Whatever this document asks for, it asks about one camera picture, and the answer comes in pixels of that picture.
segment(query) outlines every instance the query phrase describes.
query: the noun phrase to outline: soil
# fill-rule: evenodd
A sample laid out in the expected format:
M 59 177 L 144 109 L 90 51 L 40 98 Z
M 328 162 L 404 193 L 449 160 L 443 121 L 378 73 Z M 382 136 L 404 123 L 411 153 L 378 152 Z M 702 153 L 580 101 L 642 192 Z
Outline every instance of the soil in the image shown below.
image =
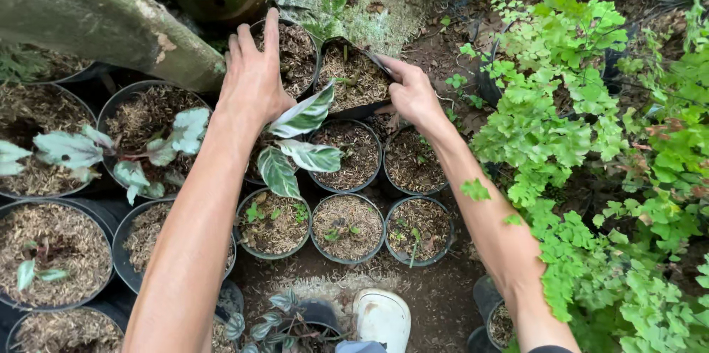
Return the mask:
M 263 219 L 253 220 L 249 224 L 246 210 L 253 203 L 264 215 Z M 303 204 L 295 198 L 286 198 L 270 191 L 256 194 L 242 207 L 239 216 L 239 232 L 242 244 L 266 254 L 283 254 L 293 250 L 308 235 L 308 219 L 297 222 L 296 204 Z M 274 213 L 280 214 L 271 219 Z
M 313 214 L 315 242 L 344 260 L 359 260 L 379 244 L 384 225 L 379 212 L 356 195 L 335 195 L 320 203 Z M 335 236 L 329 240 L 325 236 Z
M 344 57 L 347 47 L 347 60 Z M 318 85 L 315 92 L 323 90 L 331 78 L 348 78 L 354 86 L 346 82 L 335 82 L 335 99 L 330 113 L 337 113 L 360 105 L 378 103 L 389 98 L 389 84 L 392 80 L 371 59 L 357 47 L 344 41 L 333 41 L 323 56 Z
M 427 193 L 446 182 L 435 152 L 421 142 L 414 127 L 403 129 L 391 139 L 384 162 L 391 181 L 409 191 Z
M 450 235 L 449 215 L 438 204 L 428 199 L 412 199 L 399 205 L 386 225 L 389 245 L 403 259 L 411 259 L 418 230 L 421 240 L 416 247 L 415 260 L 434 257 L 445 249 Z
M 16 335 L 19 351 L 119 353 L 123 331 L 102 312 L 75 308 L 27 317 Z
M 106 119 L 107 134 L 112 140 L 120 141 L 119 149 L 123 153 L 141 154 L 145 144 L 156 134 L 169 135 L 175 115 L 194 107 L 204 107 L 195 94 L 173 86 L 153 86 L 118 105 L 116 114 Z M 187 177 L 195 158 L 179 152 L 166 167 L 156 167 L 147 158 L 141 158 L 140 163 L 148 181 L 163 182 L 164 175 L 173 171 Z M 177 185 L 163 184 L 165 195 L 179 191 Z
M 339 191 L 350 190 L 367 182 L 379 169 L 380 151 L 376 137 L 359 124 L 331 122 L 315 132 L 311 142 L 337 147 L 345 155 L 340 170 L 332 173 L 313 172 L 322 184 Z
M 129 237 L 123 242 L 123 247 L 129 250 L 129 261 L 136 273 L 141 273 L 147 268 L 157 236 L 170 213 L 170 208 L 172 208 L 172 203 L 158 203 L 133 219 Z M 234 261 L 234 248 L 230 242 L 224 271 L 228 271 Z
M 77 133 L 93 116 L 75 97 L 54 86 L 0 86 L 0 140 L 10 141 L 36 153 L 32 138 L 40 133 Z M 24 196 L 66 193 L 83 183 L 71 177 L 71 169 L 48 165 L 31 155 L 18 161 L 25 169 L 15 176 L 0 177 L 0 190 Z
M 515 336 L 515 325 L 512 323 L 510 312 L 504 303 L 500 304 L 492 313 L 490 320 L 490 338 L 502 348 L 507 348 L 510 340 Z
M 28 241 L 37 248 L 25 248 Z M 14 301 L 31 306 L 66 305 L 98 291 L 111 276 L 109 243 L 101 228 L 84 213 L 56 203 L 26 203 L 0 219 L 0 289 Z M 59 269 L 69 276 L 57 281 L 35 279 L 17 291 L 17 268 L 35 259 L 35 271 Z
M 310 34 L 302 26 L 294 24 L 278 25 L 279 49 L 281 55 L 281 81 L 283 89 L 291 97 L 297 98 L 313 83 L 317 47 Z M 256 47 L 263 51 L 264 36 L 254 36 Z

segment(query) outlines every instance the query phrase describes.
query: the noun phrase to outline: black plastic pot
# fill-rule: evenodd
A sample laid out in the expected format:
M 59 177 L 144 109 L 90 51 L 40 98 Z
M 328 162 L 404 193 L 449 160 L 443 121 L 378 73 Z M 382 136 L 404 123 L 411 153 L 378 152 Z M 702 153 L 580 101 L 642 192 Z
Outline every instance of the black plastic pot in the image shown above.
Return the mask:
M 92 302 L 87 305 L 84 305 L 83 307 L 91 309 L 93 311 L 101 312 L 103 313 L 106 317 L 110 318 L 111 321 L 113 322 L 114 325 L 116 325 L 125 335 L 126 334 L 126 329 L 128 328 L 129 325 L 129 319 L 126 317 L 122 312 L 114 308 L 112 305 L 109 303 L 105 302 Z M 13 349 L 13 345 L 17 343 L 15 341 L 15 337 L 17 335 L 17 332 L 20 331 L 20 326 L 22 325 L 22 322 L 29 316 L 33 315 L 33 313 L 29 312 L 26 315 L 24 315 L 19 321 L 15 323 L 13 326 L 12 330 L 10 331 L 10 335 L 7 337 L 7 340 L 5 341 L 5 351 L 8 353 L 22 353 L 18 349 Z
M 64 88 L 64 87 L 62 87 L 62 86 L 59 86 L 58 84 L 54 84 L 54 83 L 36 83 L 36 84 L 35 84 L 35 86 L 38 86 L 38 87 L 46 87 L 47 85 L 50 85 L 50 86 L 52 86 L 53 88 L 56 88 L 57 90 L 61 91 L 62 93 L 67 94 L 67 95 L 69 95 L 70 97 L 74 98 L 74 99 L 76 100 L 76 102 L 79 103 L 79 104 L 81 104 L 81 106 L 84 107 L 84 109 L 86 110 L 86 112 L 89 113 L 89 115 L 90 115 L 90 117 L 91 117 L 91 121 L 93 122 L 92 125 L 93 125 L 93 126 L 96 126 L 96 115 L 93 113 L 92 109 L 84 102 L 84 100 L 82 100 L 81 98 L 77 97 L 75 94 L 71 93 L 71 92 L 68 91 L 66 88 Z M 50 198 L 60 198 L 60 197 L 64 197 L 64 196 L 67 196 L 67 195 L 71 195 L 71 194 L 78 193 L 78 192 L 80 192 L 81 190 L 83 190 L 83 189 L 84 189 L 87 185 L 89 185 L 90 183 L 91 183 L 91 181 L 89 181 L 89 182 L 87 182 L 87 183 L 84 183 L 84 184 L 82 184 L 81 186 L 79 186 L 78 188 L 75 188 L 75 189 L 73 189 L 73 190 L 71 190 L 71 191 L 67 191 L 67 192 L 65 192 L 65 193 L 51 194 L 51 195 L 43 195 L 43 196 L 38 196 L 38 195 L 17 195 L 17 194 L 15 194 L 15 193 L 11 193 L 11 192 L 8 192 L 8 191 L 2 191 L 2 190 L 0 190 L 0 195 L 6 196 L 7 198 L 11 198 L 11 199 L 13 199 L 13 200 L 15 200 L 15 199 L 16 199 L 16 200 L 19 200 L 19 199 L 22 199 L 22 200 L 40 199 L 40 200 L 41 200 L 41 199 L 50 199 Z
M 320 201 L 320 203 L 318 204 L 318 206 L 315 206 L 315 209 L 313 210 L 313 214 L 314 214 L 313 217 L 315 217 L 315 213 L 318 212 L 318 208 L 320 207 L 320 205 L 323 204 L 323 202 L 327 201 L 328 199 L 332 199 L 332 198 L 334 198 L 334 197 L 341 196 L 341 195 L 352 195 L 352 196 L 356 196 L 356 197 L 358 197 L 359 199 L 361 199 L 361 200 L 367 202 L 368 204 L 370 204 L 371 207 L 374 208 L 374 210 L 377 211 L 377 215 L 379 215 L 379 219 L 381 219 L 381 223 L 382 223 L 381 236 L 380 236 L 380 238 L 379 238 L 379 242 L 377 243 L 377 246 L 376 246 L 374 249 L 372 249 L 368 254 L 364 255 L 363 257 L 361 257 L 361 258 L 359 258 L 359 259 L 357 259 L 357 260 L 348 260 L 348 259 L 346 259 L 346 258 L 334 257 L 334 256 L 332 256 L 331 254 L 327 253 L 327 252 L 318 244 L 318 240 L 315 239 L 315 234 L 313 233 L 313 228 L 312 228 L 312 227 L 311 227 L 311 229 L 310 229 L 311 239 L 313 240 L 313 243 L 315 244 L 315 247 L 320 251 L 320 253 L 323 254 L 324 257 L 327 257 L 327 258 L 329 258 L 330 260 L 332 260 L 332 261 L 334 261 L 334 262 L 337 262 L 337 263 L 342 263 L 342 264 L 359 264 L 359 263 L 362 263 L 362 262 L 364 262 L 364 261 L 369 260 L 370 258 L 372 258 L 374 255 L 377 254 L 377 252 L 379 251 L 379 249 L 381 249 L 381 246 L 383 245 L 384 240 L 386 239 L 386 226 L 384 226 L 384 216 L 381 215 L 381 212 L 379 211 L 379 208 L 377 208 L 377 206 L 376 206 L 375 204 L 373 204 L 373 203 L 372 203 L 369 199 L 367 199 L 365 196 L 360 195 L 360 194 L 353 194 L 353 193 L 339 193 L 339 194 L 330 195 L 330 196 L 326 197 L 325 199 L 323 199 L 322 201 Z
M 387 235 L 389 221 L 391 220 L 391 216 L 394 214 L 395 209 L 398 208 L 398 206 L 403 204 L 404 202 L 410 201 L 412 199 L 425 199 L 427 201 L 431 201 L 431 202 L 439 205 L 444 210 L 444 212 L 448 213 L 448 209 L 442 203 L 438 202 L 437 200 L 435 200 L 433 198 L 430 198 L 427 196 L 410 196 L 407 198 L 403 198 L 401 201 L 394 203 L 391 206 L 391 209 L 389 209 L 389 213 L 386 215 L 386 221 L 384 222 L 384 236 Z M 441 250 L 434 257 L 432 257 L 428 260 L 415 260 L 414 259 L 414 261 L 413 261 L 414 267 L 430 266 L 431 264 L 434 264 L 436 261 L 439 261 L 442 257 L 445 256 L 445 254 L 448 252 L 448 249 L 450 249 L 451 244 L 453 244 L 453 235 L 455 234 L 455 229 L 453 228 L 453 219 L 450 216 L 448 216 L 448 225 L 449 225 L 450 231 L 448 232 L 448 238 L 446 239 L 446 242 L 445 242 L 445 249 Z M 411 258 L 402 258 L 394 251 L 394 249 L 391 248 L 388 238 L 385 237 L 384 242 L 386 243 L 386 249 L 389 250 L 389 252 L 391 253 L 391 256 L 395 257 L 396 260 L 400 261 L 401 263 L 404 263 L 406 265 L 411 264 Z
M 367 50 L 360 49 L 359 47 L 355 46 L 354 44 L 350 43 L 347 39 L 344 37 L 333 37 L 331 39 L 327 39 L 323 42 L 323 46 L 321 47 L 321 67 L 324 65 L 325 62 L 325 54 L 328 52 L 328 48 L 332 45 L 337 45 L 337 46 L 344 46 L 348 45 L 350 46 L 353 50 L 357 50 L 360 53 L 364 54 L 369 58 L 372 62 L 374 62 L 383 72 L 384 74 L 391 80 L 393 83 L 395 80 L 389 73 L 389 71 L 386 69 L 384 64 L 381 63 L 379 58 L 377 58 L 376 55 L 370 53 Z M 388 104 L 391 104 L 391 100 L 384 100 L 384 101 L 379 101 L 377 103 L 372 103 L 372 104 L 366 104 L 366 105 L 361 105 L 359 107 L 352 107 L 348 108 L 346 110 L 342 110 L 338 113 L 330 113 L 328 115 L 329 119 L 364 119 L 368 116 L 372 116 L 376 110 L 378 110 L 381 107 L 384 107 Z
M 300 93 L 296 98 L 298 102 L 305 100 L 307 97 L 310 97 L 313 94 L 313 88 L 315 87 L 315 84 L 318 82 L 318 75 L 320 74 L 320 65 L 321 65 L 321 57 L 320 57 L 320 51 L 318 51 L 318 44 L 315 42 L 315 37 L 313 34 L 309 31 L 307 31 L 304 27 L 302 27 L 300 24 L 297 24 L 296 22 L 293 22 L 291 20 L 285 20 L 283 18 L 278 19 L 279 24 L 284 24 L 286 26 L 293 26 L 297 25 L 300 26 L 303 30 L 305 30 L 308 33 L 308 36 L 311 38 L 311 43 L 313 44 L 313 54 L 315 56 L 315 70 L 313 72 L 313 81 L 311 81 L 310 85 L 308 85 L 308 88 L 303 90 L 302 93 Z M 266 20 L 261 20 L 253 25 L 251 25 L 251 35 L 256 36 L 258 34 L 263 33 L 264 25 L 266 24 Z
M 99 123 L 98 123 L 98 130 L 102 133 L 108 134 L 108 125 L 106 125 L 106 120 L 109 119 L 110 117 L 113 117 L 116 114 L 116 111 L 118 109 L 119 104 L 129 100 L 131 98 L 131 95 L 136 94 L 136 93 L 142 93 L 143 91 L 147 91 L 153 86 L 173 86 L 176 88 L 181 88 L 180 86 L 177 86 L 174 83 L 170 83 L 165 80 L 145 80 L 137 83 L 133 83 L 130 86 L 126 86 L 122 89 L 119 90 L 118 93 L 114 94 L 111 99 L 103 106 L 103 109 L 101 110 L 101 114 L 99 114 Z M 187 93 L 193 95 L 197 100 L 199 100 L 205 108 L 209 109 L 209 114 L 211 116 L 212 113 L 212 108 L 202 100 L 200 96 L 198 96 L 195 93 L 190 92 L 189 90 L 185 90 Z M 111 174 L 111 177 L 113 177 L 113 180 L 116 181 L 120 186 L 125 188 L 126 190 L 128 189 L 127 186 L 123 185 L 119 180 L 116 178 L 116 176 L 113 175 L 113 167 L 118 163 L 118 160 L 115 157 L 107 157 L 103 156 L 103 165 L 106 167 L 106 169 L 109 171 Z M 155 199 L 151 198 L 147 195 L 143 194 L 138 194 L 138 196 L 141 196 L 146 199 Z M 175 198 L 177 194 L 169 194 L 165 195 L 163 198 Z
M 14 203 L 11 203 L 9 205 L 5 205 L 2 208 L 0 208 L 0 218 L 5 217 L 8 213 L 10 213 L 13 208 L 16 208 L 20 205 L 27 205 L 27 204 L 40 204 L 40 203 L 55 203 L 57 205 L 64 205 L 68 206 L 70 208 L 74 208 L 79 210 L 80 212 L 84 213 L 86 216 L 91 218 L 100 228 L 102 231 L 103 239 L 106 241 L 106 244 L 109 247 L 109 256 L 111 258 L 111 263 L 113 263 L 113 255 L 111 254 L 111 240 L 113 239 L 113 231 L 111 230 L 111 225 L 113 223 L 114 215 L 109 213 L 107 210 L 100 210 L 96 205 L 91 205 L 92 207 L 90 208 L 87 206 L 87 201 L 88 200 L 68 200 L 68 199 L 41 199 L 41 200 L 31 200 L 31 201 L 17 201 Z M 54 311 L 63 311 L 66 309 L 70 308 L 75 308 L 81 305 L 84 305 L 85 303 L 91 301 L 93 298 L 95 298 L 98 294 L 101 293 L 101 291 L 106 287 L 106 285 L 111 282 L 111 278 L 113 277 L 113 272 L 111 271 L 111 276 L 109 276 L 106 279 L 106 282 L 101 285 L 101 288 L 98 290 L 94 291 L 93 294 L 91 294 L 89 297 L 82 299 L 81 301 L 75 302 L 75 303 L 67 303 L 65 305 L 58 305 L 58 306 L 50 306 L 50 305 L 41 305 L 41 306 L 32 306 L 27 303 L 20 303 L 16 302 L 13 299 L 11 299 L 7 294 L 4 292 L 0 291 L 0 302 L 5 303 L 7 305 L 13 306 L 14 308 L 17 308 L 22 311 L 37 311 L 37 312 L 54 312 Z
M 495 343 L 490 337 L 490 321 L 492 320 L 492 314 L 495 312 L 495 309 L 505 304 L 505 299 L 497 291 L 495 283 L 488 274 L 480 277 L 473 286 L 473 299 L 475 304 L 478 305 L 478 311 L 485 322 L 485 331 L 488 340 L 494 348 L 503 350 L 504 348 Z
M 436 188 L 433 188 L 433 189 L 426 191 L 424 193 L 418 193 L 416 191 L 410 191 L 410 190 L 407 190 L 406 188 L 396 185 L 394 180 L 391 179 L 391 176 L 389 176 L 389 170 L 386 168 L 386 151 L 389 149 L 389 145 L 391 144 L 392 141 L 394 141 L 396 136 L 398 136 L 402 130 L 406 130 L 410 127 L 414 127 L 414 126 L 410 125 L 410 126 L 406 126 L 402 129 L 398 130 L 396 133 L 394 133 L 394 135 L 391 136 L 391 139 L 389 139 L 389 143 L 387 143 L 387 145 L 384 146 L 381 163 L 382 163 L 382 166 L 384 167 L 384 174 L 386 175 L 386 179 L 389 180 L 389 183 L 391 183 L 391 185 L 396 187 L 397 190 L 399 190 L 402 193 L 407 194 L 407 195 L 421 196 L 421 195 L 431 195 L 431 194 L 439 193 L 443 188 L 446 188 L 448 186 L 448 184 L 449 184 L 448 179 L 446 179 L 445 183 L 439 185 Z
M 128 215 L 120 222 L 119 229 L 116 231 L 116 237 L 113 239 L 113 246 L 111 248 L 113 252 L 113 265 L 116 267 L 116 272 L 119 274 L 121 279 L 133 290 L 136 294 L 140 292 L 140 285 L 143 283 L 143 276 L 145 272 L 137 272 L 133 265 L 130 263 L 130 252 L 128 249 L 123 247 L 123 243 L 128 239 L 130 235 L 130 229 L 133 225 L 133 221 L 140 214 L 150 209 L 153 205 L 163 202 L 174 202 L 174 198 L 163 198 L 155 201 L 146 202 L 144 204 L 138 205 L 135 209 L 130 211 Z M 236 240 L 234 239 L 234 233 L 231 235 L 231 242 L 234 245 L 234 260 L 229 265 L 229 269 L 224 272 L 224 278 L 226 278 L 234 268 L 236 263 Z
M 359 121 L 357 121 L 357 120 L 352 120 L 352 119 L 341 119 L 341 120 L 340 120 L 340 119 L 335 119 L 335 120 L 328 120 L 328 121 L 324 122 L 324 123 L 320 126 L 320 129 L 318 129 L 318 130 L 324 129 L 328 124 L 332 124 L 332 123 L 345 123 L 345 122 L 350 122 L 350 123 L 356 124 L 357 126 L 361 126 L 361 127 L 365 128 L 365 129 L 367 129 L 367 131 L 373 136 L 373 138 L 374 138 L 374 143 L 377 145 L 377 151 L 378 151 L 378 155 L 379 155 L 379 162 L 377 163 L 377 170 L 375 170 L 374 173 L 373 173 L 371 176 L 369 176 L 369 178 L 368 178 L 363 184 L 358 185 L 357 187 L 354 187 L 354 188 L 350 188 L 349 190 L 338 190 L 338 189 L 336 189 L 336 188 L 332 188 L 332 187 L 329 186 L 329 185 L 324 185 L 321 181 L 319 181 L 319 180 L 315 177 L 315 174 L 314 174 L 313 171 L 308 171 L 308 175 L 310 175 L 310 177 L 313 179 L 313 181 L 315 182 L 315 184 L 317 184 L 320 188 L 323 188 L 323 189 L 325 189 L 325 190 L 327 190 L 327 191 L 330 191 L 331 193 L 356 193 L 357 191 L 361 190 L 362 188 L 367 187 L 369 184 L 372 183 L 372 181 L 374 181 L 375 178 L 377 178 L 377 174 L 379 173 L 379 168 L 381 168 L 381 163 L 382 163 L 382 159 L 381 159 L 381 158 L 383 157 L 383 155 L 382 155 L 382 153 L 381 153 L 381 143 L 379 142 L 379 138 L 377 138 L 377 133 L 375 133 L 375 132 L 374 132 L 369 126 L 367 126 L 366 124 L 364 124 L 364 123 L 362 123 L 362 122 L 359 122 Z M 318 130 L 314 131 L 314 132 L 310 135 L 310 137 L 308 138 L 308 142 L 313 143 L 313 136 L 315 135 L 315 133 L 318 132 Z
M 244 198 L 244 200 L 241 201 L 241 203 L 239 204 L 239 207 L 236 209 L 236 220 L 234 221 L 234 235 L 235 235 L 237 241 L 241 241 L 241 231 L 239 231 L 239 218 L 241 216 L 241 211 L 243 210 L 244 205 L 246 205 L 246 202 L 249 202 L 249 200 L 252 197 L 254 197 L 256 194 L 262 193 L 264 191 L 269 191 L 269 190 L 270 189 L 268 187 L 256 190 L 256 191 L 252 192 L 251 194 L 247 195 L 246 198 Z M 300 244 L 298 244 L 297 247 L 291 249 L 288 252 L 282 253 L 282 254 L 268 254 L 265 252 L 257 251 L 255 249 L 253 249 L 252 247 L 249 247 L 246 244 L 241 244 L 241 247 L 244 248 L 245 251 L 249 252 L 253 256 L 258 257 L 258 258 L 265 258 L 267 260 L 275 260 L 277 258 L 289 257 L 292 254 L 296 253 L 298 251 L 298 249 L 301 249 L 306 244 L 306 242 L 308 241 L 308 237 L 310 236 L 310 234 L 313 230 L 313 212 L 310 210 L 310 205 L 308 205 L 308 203 L 305 200 L 303 200 L 302 203 L 305 204 L 306 208 L 308 209 L 308 232 L 306 232 L 305 236 L 303 236 L 303 240 L 301 241 Z

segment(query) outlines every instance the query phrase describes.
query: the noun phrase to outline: person's right hand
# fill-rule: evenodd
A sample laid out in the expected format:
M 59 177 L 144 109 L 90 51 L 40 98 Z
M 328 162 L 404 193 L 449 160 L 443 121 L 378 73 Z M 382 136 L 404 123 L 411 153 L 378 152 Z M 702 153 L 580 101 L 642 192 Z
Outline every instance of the person's right hand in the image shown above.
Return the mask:
M 391 103 L 404 119 L 414 124 L 424 135 L 430 134 L 437 121 L 448 121 L 428 76 L 421 68 L 389 56 L 377 57 L 398 82 L 389 86 L 389 94 Z

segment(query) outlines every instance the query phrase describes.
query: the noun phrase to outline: hand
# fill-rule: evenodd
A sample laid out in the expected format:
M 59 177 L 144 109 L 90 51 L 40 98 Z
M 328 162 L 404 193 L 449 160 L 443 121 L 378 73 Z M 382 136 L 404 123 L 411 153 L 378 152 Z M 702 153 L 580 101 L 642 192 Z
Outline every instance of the hand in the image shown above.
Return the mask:
M 237 28 L 237 35 L 229 36 L 226 76 L 215 113 L 247 111 L 249 118 L 259 122 L 261 128 L 296 104 L 283 90 L 278 41 L 278 10 L 275 8 L 266 16 L 264 52 L 256 48 L 247 24 Z
M 391 103 L 404 119 L 424 135 L 431 135 L 440 119 L 448 121 L 428 76 L 421 68 L 388 56 L 377 57 L 398 82 L 389 86 L 389 94 Z

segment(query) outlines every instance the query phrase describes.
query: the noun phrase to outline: forearm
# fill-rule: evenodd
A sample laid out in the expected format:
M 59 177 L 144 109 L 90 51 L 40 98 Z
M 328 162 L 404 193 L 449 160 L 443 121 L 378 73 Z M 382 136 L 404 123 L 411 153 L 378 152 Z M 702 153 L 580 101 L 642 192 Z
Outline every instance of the forearm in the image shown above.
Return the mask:
M 125 352 L 197 352 L 210 332 L 231 230 L 260 123 L 214 113 L 165 221 L 133 313 Z

